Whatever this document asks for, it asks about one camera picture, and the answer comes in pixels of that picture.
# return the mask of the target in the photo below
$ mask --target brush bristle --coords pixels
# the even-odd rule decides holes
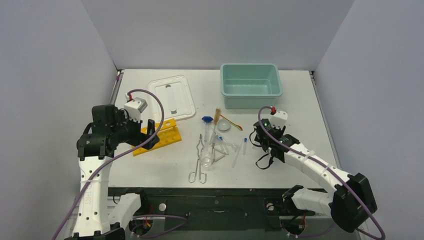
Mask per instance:
[[[215,109],[215,117],[213,117],[213,124],[216,125],[221,116],[221,108]]]

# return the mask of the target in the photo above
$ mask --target white plastic lid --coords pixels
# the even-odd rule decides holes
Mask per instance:
[[[148,84],[148,90],[155,94],[162,102],[165,111],[165,120],[175,119],[177,121],[187,119],[196,113],[189,83],[183,75],[151,81]],[[159,104],[152,102],[151,106],[153,118],[156,122],[159,122],[161,120]]]

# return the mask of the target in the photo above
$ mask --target teal plastic bin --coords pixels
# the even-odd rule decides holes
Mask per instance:
[[[272,106],[283,94],[274,64],[225,63],[221,65],[221,93],[226,109]]]

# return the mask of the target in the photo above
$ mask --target gray wall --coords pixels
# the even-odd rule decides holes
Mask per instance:
[[[356,0],[315,73],[340,163],[370,179],[389,240],[424,239],[423,12]]]
[[[0,7],[0,236],[50,239],[79,190],[76,141],[116,69],[80,1]]]
[[[354,0],[82,0],[118,68],[315,70]]]

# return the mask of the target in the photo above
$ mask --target white table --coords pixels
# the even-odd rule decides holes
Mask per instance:
[[[282,96],[275,106],[288,113],[286,133],[298,138],[318,156],[336,166],[329,135],[321,114],[320,106],[308,71],[279,71],[282,83]],[[255,162],[264,155],[262,149],[248,142],[247,153],[240,153],[235,168],[231,168],[235,154],[226,156],[210,168],[202,167],[207,173],[207,182],[201,184],[188,181],[189,172],[196,168],[196,144],[199,134],[203,134],[203,116],[213,116],[215,108],[220,107],[222,114],[243,127],[239,131],[231,127],[223,135],[235,143],[248,138],[253,131],[253,124],[258,120],[258,110],[225,109],[220,89],[219,70],[159,70],[126,69],[115,105],[123,108],[125,93],[132,89],[147,89],[148,83],[162,78],[184,75],[187,78],[196,114],[189,119],[177,121],[182,141],[143,153],[134,157],[132,153],[116,160],[110,171],[110,187],[152,187],[152,188],[291,188],[302,185],[307,188],[319,188],[297,169],[277,160],[267,170],[255,166]],[[134,93],[133,97],[153,98],[147,94]],[[152,118],[148,107],[142,114],[144,127],[148,118]],[[267,118],[269,111],[264,111],[262,118]],[[121,144],[115,154],[130,148]],[[263,159],[261,166],[268,164]]]

